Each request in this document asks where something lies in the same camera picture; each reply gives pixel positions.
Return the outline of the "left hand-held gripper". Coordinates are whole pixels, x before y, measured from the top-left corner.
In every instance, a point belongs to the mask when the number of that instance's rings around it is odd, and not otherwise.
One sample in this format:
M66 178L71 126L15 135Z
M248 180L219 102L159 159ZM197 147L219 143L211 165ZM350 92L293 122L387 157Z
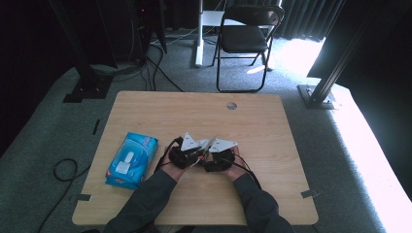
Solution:
M168 157L170 161L180 169L192 166L199 156L200 146L189 133L184 137L178 137L170 144Z

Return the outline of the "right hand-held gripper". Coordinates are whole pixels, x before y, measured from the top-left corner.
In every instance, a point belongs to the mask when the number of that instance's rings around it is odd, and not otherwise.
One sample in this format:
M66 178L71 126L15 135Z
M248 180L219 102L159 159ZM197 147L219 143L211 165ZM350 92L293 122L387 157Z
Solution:
M230 168L235 160L232 149L236 146L237 143L234 141L215 139L209 148L212 159L203 164L205 171L221 172Z

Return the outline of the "blue wet wipes pack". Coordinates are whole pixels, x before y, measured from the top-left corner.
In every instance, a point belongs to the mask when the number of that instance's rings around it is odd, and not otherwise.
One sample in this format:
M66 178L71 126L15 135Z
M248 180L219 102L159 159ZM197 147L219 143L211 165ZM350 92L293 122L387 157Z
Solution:
M157 139L128 132L106 172L106 184L135 190L157 151Z

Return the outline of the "person's left hand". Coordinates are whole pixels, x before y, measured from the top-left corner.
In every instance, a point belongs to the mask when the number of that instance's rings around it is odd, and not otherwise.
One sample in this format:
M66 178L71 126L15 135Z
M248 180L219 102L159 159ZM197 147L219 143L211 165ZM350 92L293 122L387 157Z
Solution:
M170 161L168 148L164 149L164 156L160 165L160 169L168 174L176 182L178 182L182 175L187 171L187 169L180 169Z

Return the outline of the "person's right hand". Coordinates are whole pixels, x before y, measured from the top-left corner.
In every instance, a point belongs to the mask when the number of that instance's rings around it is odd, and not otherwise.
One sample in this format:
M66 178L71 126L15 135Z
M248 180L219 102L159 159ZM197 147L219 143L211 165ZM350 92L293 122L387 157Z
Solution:
M236 181L241 176L245 175L247 171L245 170L246 164L240 157L240 152L238 147L231 148L231 151L235 154L235 165L232 165L227 170L223 171L223 175L229 178L232 182Z

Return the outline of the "white desk leg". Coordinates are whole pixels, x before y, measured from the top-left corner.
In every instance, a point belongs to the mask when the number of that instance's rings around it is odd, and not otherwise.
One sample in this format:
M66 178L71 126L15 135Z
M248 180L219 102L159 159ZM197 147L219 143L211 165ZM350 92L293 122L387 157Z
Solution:
M196 67L201 67L203 65L203 49L204 49L204 40L203 40L203 27L204 26L219 26L221 19L223 17L223 11L205 11L203 9L204 0L198 0L198 35L197 35L197 44L195 51L195 61L194 65Z

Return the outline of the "black metal stand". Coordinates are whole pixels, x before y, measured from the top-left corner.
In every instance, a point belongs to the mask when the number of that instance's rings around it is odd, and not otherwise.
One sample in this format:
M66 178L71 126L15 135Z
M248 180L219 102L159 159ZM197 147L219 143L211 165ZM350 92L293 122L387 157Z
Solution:
M61 35L61 43L79 74L79 80L64 103L81 103L84 99L105 99L112 84L113 75L101 75L90 67L69 16L61 0L47 0L52 14L56 17L56 31Z
M373 9L371 0L345 0L308 74L320 81L297 87L307 109L334 109L332 87L361 44Z

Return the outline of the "black folding chair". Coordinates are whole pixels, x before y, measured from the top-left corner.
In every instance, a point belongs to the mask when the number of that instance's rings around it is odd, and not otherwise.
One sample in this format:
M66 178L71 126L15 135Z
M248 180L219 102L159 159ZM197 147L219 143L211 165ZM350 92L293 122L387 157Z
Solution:
M284 16L284 9L277 5L235 5L224 11L212 60L212 64L218 63L216 88L219 92L256 93L264 87L274 34ZM254 57L248 56L253 60L252 65L260 55L267 54L258 88L221 88L221 62L223 59L235 59L235 53L254 53Z

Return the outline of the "dark equipment cabinet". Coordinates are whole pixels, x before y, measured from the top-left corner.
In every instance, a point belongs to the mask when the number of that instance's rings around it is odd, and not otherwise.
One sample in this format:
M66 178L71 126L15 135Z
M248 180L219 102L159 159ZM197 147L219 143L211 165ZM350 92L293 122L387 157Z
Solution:
M116 62L144 61L152 36L167 52L163 0L96 0Z

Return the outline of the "dark curtain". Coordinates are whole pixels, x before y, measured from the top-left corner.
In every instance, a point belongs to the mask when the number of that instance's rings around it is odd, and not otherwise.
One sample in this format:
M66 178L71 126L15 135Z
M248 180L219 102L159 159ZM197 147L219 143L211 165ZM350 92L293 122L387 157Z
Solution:
M281 0L285 16L277 34L285 39L323 40L346 0Z

